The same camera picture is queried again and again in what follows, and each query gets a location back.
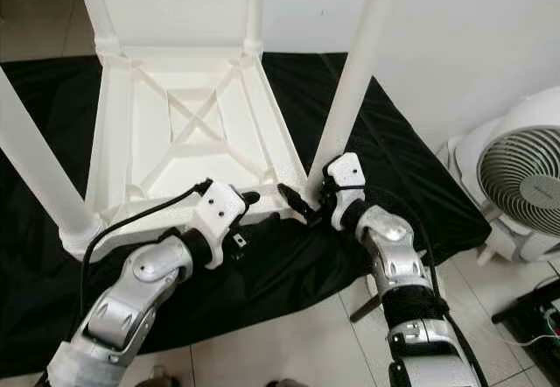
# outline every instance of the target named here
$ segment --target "white wall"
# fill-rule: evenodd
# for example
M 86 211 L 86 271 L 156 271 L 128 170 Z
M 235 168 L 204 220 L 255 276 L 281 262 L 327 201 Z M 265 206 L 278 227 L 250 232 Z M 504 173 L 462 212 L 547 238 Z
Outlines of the white wall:
M 362 3 L 265 0 L 265 49 L 347 50 Z M 435 149 L 560 84 L 560 0 L 397 0 L 374 74 Z

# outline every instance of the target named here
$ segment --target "white fan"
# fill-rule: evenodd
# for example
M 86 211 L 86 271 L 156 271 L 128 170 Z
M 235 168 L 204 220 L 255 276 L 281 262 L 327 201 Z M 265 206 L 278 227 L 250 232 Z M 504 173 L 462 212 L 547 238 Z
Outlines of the white fan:
M 560 255 L 560 87 L 450 139 L 444 153 L 491 222 L 479 264 L 495 252 L 529 262 Z

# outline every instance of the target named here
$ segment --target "black fabric backdrop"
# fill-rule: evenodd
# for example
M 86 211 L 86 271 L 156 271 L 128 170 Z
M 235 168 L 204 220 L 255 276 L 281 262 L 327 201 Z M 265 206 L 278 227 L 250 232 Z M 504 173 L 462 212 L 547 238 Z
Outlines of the black fabric backdrop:
M 344 59 L 342 53 L 263 57 L 306 170 Z M 83 195 L 101 79 L 97 58 L 14 62 L 3 69 Z M 398 194 L 422 217 L 438 263 L 486 239 L 487 223 L 375 80 L 347 149 L 360 155 L 371 201 L 417 230 L 417 218 L 388 192 Z M 202 271 L 182 284 L 160 308 L 143 352 L 184 346 L 301 310 L 368 272 L 364 249 L 328 225 L 311 231 L 270 217 L 243 232 L 249 241 L 245 257 L 226 260 L 218 270 Z M 114 251 L 93 266 L 89 298 L 118 278 L 130 250 Z M 0 153 L 0 377 L 38 371 L 48 363 L 67 333 L 78 273 L 78 263 L 60 247 L 55 225 Z

